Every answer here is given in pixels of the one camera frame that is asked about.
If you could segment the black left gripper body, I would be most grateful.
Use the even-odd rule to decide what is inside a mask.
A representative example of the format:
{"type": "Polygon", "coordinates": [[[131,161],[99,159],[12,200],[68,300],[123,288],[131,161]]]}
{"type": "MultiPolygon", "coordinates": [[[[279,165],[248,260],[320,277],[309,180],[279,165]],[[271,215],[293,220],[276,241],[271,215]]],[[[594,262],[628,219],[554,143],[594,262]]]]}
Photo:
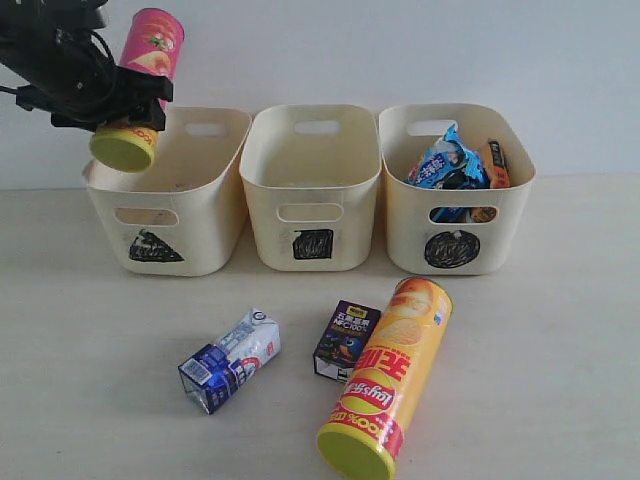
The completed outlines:
{"type": "Polygon", "coordinates": [[[56,126],[93,131],[125,117],[130,99],[117,90],[111,49],[91,29],[16,29],[14,72],[26,81],[16,104],[43,110],[56,126]]]}

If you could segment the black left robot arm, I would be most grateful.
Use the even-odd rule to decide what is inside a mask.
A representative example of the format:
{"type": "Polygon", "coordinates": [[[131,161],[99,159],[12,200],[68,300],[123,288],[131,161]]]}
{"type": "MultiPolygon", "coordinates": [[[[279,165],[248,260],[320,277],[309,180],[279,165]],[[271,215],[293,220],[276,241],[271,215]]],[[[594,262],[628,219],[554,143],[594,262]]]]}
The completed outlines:
{"type": "Polygon", "coordinates": [[[51,124],[89,132],[112,122],[162,131],[173,83],[118,65],[97,31],[104,1],[3,1],[1,63],[27,84],[1,90],[51,124]]]}

